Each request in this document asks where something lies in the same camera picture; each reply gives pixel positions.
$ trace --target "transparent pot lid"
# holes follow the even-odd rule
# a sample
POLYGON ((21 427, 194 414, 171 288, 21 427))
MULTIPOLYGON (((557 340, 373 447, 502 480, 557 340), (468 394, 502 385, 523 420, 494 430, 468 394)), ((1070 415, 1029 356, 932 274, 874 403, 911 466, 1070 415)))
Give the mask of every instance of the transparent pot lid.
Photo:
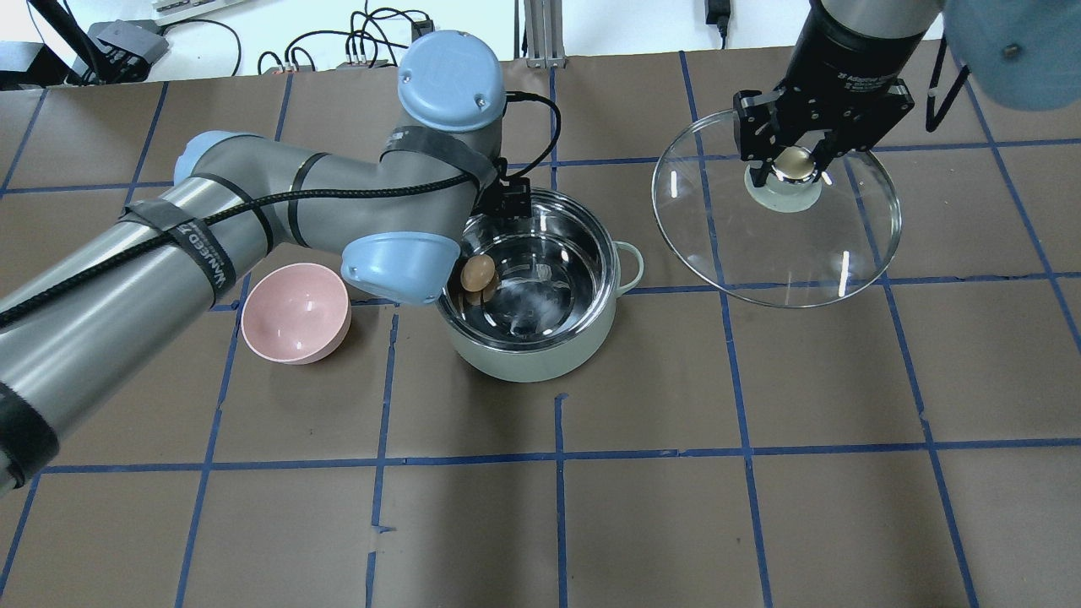
POLYGON ((849 153, 812 181, 805 150, 789 148, 756 187, 734 128, 732 110, 703 118, 654 170, 653 212, 683 263, 731 295, 783 308, 844 300, 885 272, 900 202, 873 155, 849 153))

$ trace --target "white pot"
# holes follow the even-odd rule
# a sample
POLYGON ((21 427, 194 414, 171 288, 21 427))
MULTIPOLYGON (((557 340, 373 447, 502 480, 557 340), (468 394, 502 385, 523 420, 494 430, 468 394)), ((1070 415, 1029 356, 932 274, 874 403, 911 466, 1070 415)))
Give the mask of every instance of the white pot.
MULTIPOLYGON (((601 347, 612 321, 615 319, 616 299, 635 288, 645 272, 642 253, 637 247, 624 241, 613 241, 615 248, 629 252, 638 262, 638 274, 627 283, 609 292, 603 307, 587 327, 564 342, 537 351, 503 351, 481 344, 465 335, 453 326, 448 326, 451 343, 480 371, 509 382, 540 382, 563 375, 586 362, 601 347)), ((618 254, 615 260, 615 276, 623 280, 618 254)))

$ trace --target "small bowl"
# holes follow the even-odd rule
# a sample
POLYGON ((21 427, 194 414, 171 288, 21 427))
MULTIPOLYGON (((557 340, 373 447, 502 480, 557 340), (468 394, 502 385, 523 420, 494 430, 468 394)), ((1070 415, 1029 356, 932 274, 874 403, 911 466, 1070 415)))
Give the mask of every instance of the small bowl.
POLYGON ((337 273, 319 264, 282 266, 248 294, 240 332, 253 353, 298 366, 330 355, 352 320, 349 294, 337 273))

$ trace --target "braided black cable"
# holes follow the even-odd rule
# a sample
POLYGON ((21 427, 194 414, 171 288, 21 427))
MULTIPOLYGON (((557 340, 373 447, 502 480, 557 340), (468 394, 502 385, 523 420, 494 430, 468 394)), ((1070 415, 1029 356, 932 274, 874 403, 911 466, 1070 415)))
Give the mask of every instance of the braided black cable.
MULTIPOLYGON (((291 193, 276 193, 272 195, 267 195, 256 199, 252 199, 250 202, 244 202, 238 204, 237 207, 230 207, 224 211, 219 211, 203 219, 203 222, 208 225, 214 225, 219 222, 224 222, 229 217, 240 215, 241 213, 252 211, 259 207, 266 207, 268 204, 273 204, 276 202, 283 202, 286 200, 299 200, 306 198, 347 198, 347 199, 370 199, 370 198, 397 198, 403 196, 414 196, 427 193, 433 193, 436 190, 446 189, 459 184, 471 181, 472 177, 466 174, 459 174, 454 177, 446 180, 441 180, 439 182, 431 182, 428 184, 421 184, 416 186, 402 186, 398 188, 378 188, 369 190, 356 190, 356 189, 334 189, 334 188, 317 188, 308 190, 296 190, 291 193)), ((134 244, 111 257, 108 257, 84 270, 80 270, 75 275, 64 279, 63 281, 54 285, 53 287, 32 295, 29 299, 19 302, 18 304, 12 306, 11 308, 0 313, 0 330, 19 321, 35 310, 41 308, 42 306, 54 302, 62 295, 70 292, 72 289, 81 286, 82 283, 104 274, 112 268, 126 264, 128 262, 139 257, 163 244, 172 242, 172 237, 168 234, 160 234, 154 236, 143 242, 134 244)))

